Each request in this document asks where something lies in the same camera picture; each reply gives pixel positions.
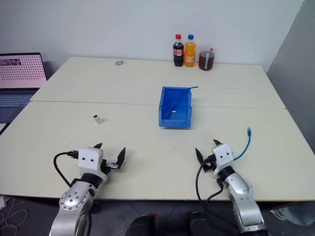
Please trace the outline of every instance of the blue plastic bin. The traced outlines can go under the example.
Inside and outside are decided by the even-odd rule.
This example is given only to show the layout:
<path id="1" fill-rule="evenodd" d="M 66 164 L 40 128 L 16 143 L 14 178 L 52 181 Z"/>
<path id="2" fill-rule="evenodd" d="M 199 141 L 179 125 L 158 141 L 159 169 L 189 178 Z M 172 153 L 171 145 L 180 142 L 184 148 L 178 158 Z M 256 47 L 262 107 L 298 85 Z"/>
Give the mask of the blue plastic bin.
<path id="1" fill-rule="evenodd" d="M 191 88 L 163 87 L 158 108 L 161 127 L 190 127 Z"/>

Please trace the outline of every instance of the laptop screen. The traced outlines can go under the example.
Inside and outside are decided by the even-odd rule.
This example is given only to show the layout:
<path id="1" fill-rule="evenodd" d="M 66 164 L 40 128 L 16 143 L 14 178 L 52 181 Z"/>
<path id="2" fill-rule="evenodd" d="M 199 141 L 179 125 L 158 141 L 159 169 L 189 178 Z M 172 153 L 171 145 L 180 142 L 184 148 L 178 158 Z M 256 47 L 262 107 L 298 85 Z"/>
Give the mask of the laptop screen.
<path id="1" fill-rule="evenodd" d="M 0 89 L 40 88 L 46 81 L 40 53 L 0 54 Z"/>

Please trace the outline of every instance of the bottle label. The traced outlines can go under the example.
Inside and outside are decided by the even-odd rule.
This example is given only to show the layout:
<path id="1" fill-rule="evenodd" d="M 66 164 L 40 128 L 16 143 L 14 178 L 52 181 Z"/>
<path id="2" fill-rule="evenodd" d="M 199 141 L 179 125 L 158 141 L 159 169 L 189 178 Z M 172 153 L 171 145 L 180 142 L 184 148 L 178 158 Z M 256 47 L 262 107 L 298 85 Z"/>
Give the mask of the bottle label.
<path id="1" fill-rule="evenodd" d="M 185 57 L 185 62 L 195 62 L 195 57 Z"/>
<path id="2" fill-rule="evenodd" d="M 182 56 L 184 55 L 184 49 L 173 49 L 174 56 Z"/>

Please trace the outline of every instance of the orange soda bottle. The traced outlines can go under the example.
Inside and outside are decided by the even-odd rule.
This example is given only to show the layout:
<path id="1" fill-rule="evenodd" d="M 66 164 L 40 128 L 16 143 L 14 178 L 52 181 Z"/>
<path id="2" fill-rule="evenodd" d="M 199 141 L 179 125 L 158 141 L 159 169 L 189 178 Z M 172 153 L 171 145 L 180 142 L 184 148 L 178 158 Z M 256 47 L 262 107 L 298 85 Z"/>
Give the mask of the orange soda bottle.
<path id="1" fill-rule="evenodd" d="M 195 65 L 195 47 L 196 44 L 193 41 L 193 34 L 188 35 L 188 42 L 185 43 L 185 66 L 193 67 Z"/>

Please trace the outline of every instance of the table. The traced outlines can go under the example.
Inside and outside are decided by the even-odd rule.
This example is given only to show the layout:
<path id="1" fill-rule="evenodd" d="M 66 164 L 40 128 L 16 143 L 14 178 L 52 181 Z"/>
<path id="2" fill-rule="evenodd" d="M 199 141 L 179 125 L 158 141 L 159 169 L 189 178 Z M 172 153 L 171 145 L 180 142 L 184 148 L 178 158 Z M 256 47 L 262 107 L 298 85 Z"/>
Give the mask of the table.
<path id="1" fill-rule="evenodd" d="M 31 101 L 158 105 L 163 86 L 193 87 L 192 106 L 279 108 L 260 65 L 215 64 L 211 71 L 169 61 L 69 58 Z"/>
<path id="2" fill-rule="evenodd" d="M 98 125 L 93 115 L 104 122 Z M 59 198 L 67 189 L 53 167 L 62 151 L 103 142 L 104 158 L 126 160 L 112 171 L 98 199 L 196 200 L 199 167 L 212 139 L 231 145 L 235 155 L 252 142 L 234 169 L 247 179 L 258 201 L 315 200 L 315 158 L 286 109 L 193 107 L 191 129 L 158 126 L 158 106 L 73 102 L 31 102 L 0 136 L 0 194 Z M 79 177 L 77 160 L 58 162 L 68 180 Z M 200 176 L 200 194 L 218 191 L 213 173 Z M 227 200 L 227 191 L 217 196 Z"/>

